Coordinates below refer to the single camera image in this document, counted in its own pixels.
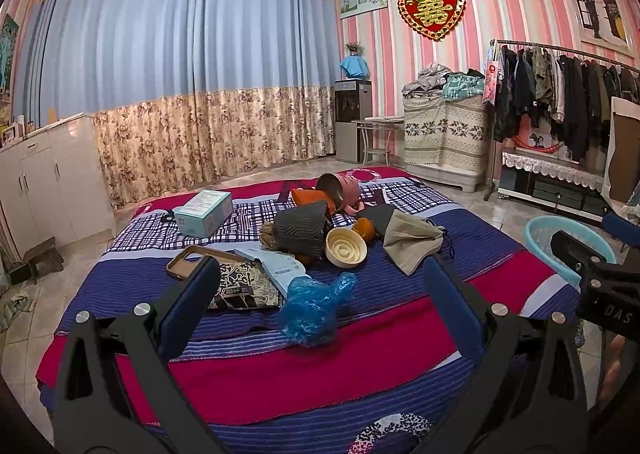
potted plant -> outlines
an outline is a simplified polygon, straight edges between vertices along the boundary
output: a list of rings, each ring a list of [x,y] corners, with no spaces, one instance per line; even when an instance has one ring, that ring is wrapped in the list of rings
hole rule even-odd
[[[360,43],[358,41],[356,41],[355,43],[346,43],[344,47],[349,50],[350,56],[357,56],[362,50],[362,47],[360,46]]]

curtain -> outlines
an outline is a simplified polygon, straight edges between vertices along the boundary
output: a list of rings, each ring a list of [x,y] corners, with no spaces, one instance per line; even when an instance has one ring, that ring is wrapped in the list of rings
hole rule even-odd
[[[113,204],[334,152],[332,0],[40,0],[15,106],[95,112]]]

white cabinet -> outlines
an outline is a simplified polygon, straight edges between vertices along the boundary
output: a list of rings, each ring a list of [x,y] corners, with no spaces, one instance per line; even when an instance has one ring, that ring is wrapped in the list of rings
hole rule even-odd
[[[72,117],[0,151],[0,203],[20,257],[50,237],[60,247],[113,235],[91,118]]]

red heart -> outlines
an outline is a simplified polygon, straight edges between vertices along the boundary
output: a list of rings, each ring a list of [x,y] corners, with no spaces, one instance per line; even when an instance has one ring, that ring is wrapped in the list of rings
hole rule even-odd
[[[419,34],[439,41],[465,12],[466,0],[398,0],[402,19]]]

pink striped wall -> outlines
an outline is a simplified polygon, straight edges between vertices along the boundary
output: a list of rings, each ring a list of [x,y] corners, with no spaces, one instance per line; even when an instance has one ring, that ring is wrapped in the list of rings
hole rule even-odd
[[[492,38],[557,44],[634,63],[628,56],[580,41],[573,8],[567,8],[572,0],[467,0],[462,21],[439,42],[422,37],[405,24],[396,1],[388,0],[388,9],[338,19],[340,46],[343,48],[347,41],[360,41],[364,47],[363,57],[369,64],[373,84],[374,113],[378,115],[402,113],[402,87],[432,61],[454,71],[480,70]],[[625,24],[627,38],[637,51],[640,4],[637,0],[622,2],[621,11],[629,17]]]
[[[14,63],[12,65],[11,84],[14,84],[15,70],[17,69],[17,56],[20,55],[20,45],[24,35],[25,24],[27,22],[27,14],[33,3],[33,0],[4,0],[0,6],[0,27],[4,23],[4,17],[9,14],[11,18],[18,24],[18,36],[14,49]]]

